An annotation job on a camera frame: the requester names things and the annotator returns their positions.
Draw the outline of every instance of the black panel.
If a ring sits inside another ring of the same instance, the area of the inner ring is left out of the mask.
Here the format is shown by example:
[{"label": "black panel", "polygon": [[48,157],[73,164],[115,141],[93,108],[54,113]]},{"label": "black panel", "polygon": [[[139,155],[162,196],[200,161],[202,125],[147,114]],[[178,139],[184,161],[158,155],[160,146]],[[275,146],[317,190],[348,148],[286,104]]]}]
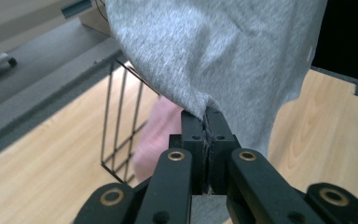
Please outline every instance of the black panel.
[{"label": "black panel", "polygon": [[358,1],[328,1],[312,65],[358,79]]}]

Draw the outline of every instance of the pink object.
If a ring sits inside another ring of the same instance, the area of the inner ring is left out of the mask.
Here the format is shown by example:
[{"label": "pink object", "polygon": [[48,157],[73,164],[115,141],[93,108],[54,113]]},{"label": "pink object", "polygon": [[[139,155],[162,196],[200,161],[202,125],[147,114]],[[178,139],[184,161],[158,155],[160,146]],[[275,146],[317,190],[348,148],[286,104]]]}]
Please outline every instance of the pink object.
[{"label": "pink object", "polygon": [[168,149],[170,134],[182,132],[182,110],[182,107],[162,96],[155,103],[132,158],[135,176],[139,182],[153,174],[159,156]]}]

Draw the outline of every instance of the black metal frame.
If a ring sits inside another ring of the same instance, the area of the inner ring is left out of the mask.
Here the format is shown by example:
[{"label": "black metal frame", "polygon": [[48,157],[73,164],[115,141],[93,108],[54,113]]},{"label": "black metal frame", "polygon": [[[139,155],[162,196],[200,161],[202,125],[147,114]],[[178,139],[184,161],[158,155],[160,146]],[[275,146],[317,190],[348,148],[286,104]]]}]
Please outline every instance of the black metal frame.
[{"label": "black metal frame", "polygon": [[204,193],[227,195],[234,223],[358,223],[356,197],[326,183],[293,189],[260,153],[241,148],[220,111],[207,108],[204,122],[184,111],[182,131],[151,178],[95,190],[75,223],[189,223],[191,195]]},{"label": "black metal frame", "polygon": [[[121,82],[121,88],[120,88],[120,95],[119,95],[119,104],[117,108],[117,117],[116,117],[116,132],[115,132],[115,139],[114,144],[111,153],[109,153],[107,156],[105,156],[105,145],[106,145],[106,138],[107,138],[107,126],[109,121],[109,112],[110,112],[110,102],[111,102],[111,94],[113,89],[113,75],[114,75],[114,67],[115,63],[118,63],[121,67],[124,68],[124,73],[122,77]],[[133,114],[133,120],[131,125],[131,134],[127,136],[121,143],[118,142],[119,137],[119,127],[120,127],[120,121],[122,118],[122,106],[124,101],[124,91],[126,89],[126,78],[128,73],[130,73],[130,76],[135,76],[140,80],[139,87],[137,91],[137,99],[136,99],[136,105],[135,105],[135,111]],[[105,112],[104,112],[104,120],[103,120],[103,139],[102,139],[102,147],[101,147],[101,166],[109,172],[118,182],[120,183],[130,183],[134,179],[134,174],[129,173],[129,166],[130,166],[130,160],[132,157],[132,148],[133,148],[133,139],[134,136],[142,130],[142,128],[145,126],[145,122],[142,123],[139,127],[136,127],[137,121],[138,121],[138,115],[140,110],[140,103],[142,100],[142,92],[144,89],[144,85],[154,91],[150,86],[137,74],[134,68],[125,65],[124,63],[121,63],[120,61],[115,61],[111,63],[111,69],[109,73],[109,81],[107,86],[107,95],[106,95],[106,104],[105,104]],[[127,158],[124,161],[117,161],[116,155],[120,150],[123,150],[125,146],[129,144],[128,147],[128,154]],[[118,173],[124,169],[124,175],[119,176]]]}]

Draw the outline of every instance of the light wood surface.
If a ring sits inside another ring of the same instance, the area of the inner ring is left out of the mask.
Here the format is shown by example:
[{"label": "light wood surface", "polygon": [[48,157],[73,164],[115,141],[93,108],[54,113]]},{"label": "light wood surface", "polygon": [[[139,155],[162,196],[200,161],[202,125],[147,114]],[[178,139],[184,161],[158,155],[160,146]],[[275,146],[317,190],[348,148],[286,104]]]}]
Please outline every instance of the light wood surface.
[{"label": "light wood surface", "polygon": [[[110,148],[121,80],[122,71],[117,71],[106,141]],[[0,153],[0,223],[71,223],[94,190],[116,182],[100,165],[107,83],[108,78],[102,80]],[[128,76],[122,128],[131,126],[138,83]],[[148,118],[156,99],[145,89],[138,123]],[[119,142],[126,134],[120,132]]]},{"label": "light wood surface", "polygon": [[281,107],[269,161],[293,186],[328,182],[358,197],[358,97],[354,85],[309,71],[300,97]]},{"label": "light wood surface", "polygon": [[[135,80],[128,80],[121,129],[131,127]],[[111,108],[117,107],[116,81]],[[70,223],[113,177],[100,165],[107,79],[0,153],[0,223]],[[269,159],[298,189],[326,181],[358,197],[358,97],[353,85],[310,71],[299,99],[275,121]],[[145,91],[140,122],[156,95]],[[116,110],[109,121],[114,136]],[[121,133],[124,139],[128,133]],[[107,146],[113,144],[108,138]]]}]

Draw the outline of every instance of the gray desk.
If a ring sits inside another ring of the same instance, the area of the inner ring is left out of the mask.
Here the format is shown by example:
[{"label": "gray desk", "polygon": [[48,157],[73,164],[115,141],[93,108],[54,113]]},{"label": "gray desk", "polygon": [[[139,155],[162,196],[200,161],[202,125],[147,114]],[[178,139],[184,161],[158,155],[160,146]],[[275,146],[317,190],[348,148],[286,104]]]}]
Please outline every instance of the gray desk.
[{"label": "gray desk", "polygon": [[29,132],[125,61],[116,41],[78,19],[9,54],[14,68],[0,68],[0,150]]}]

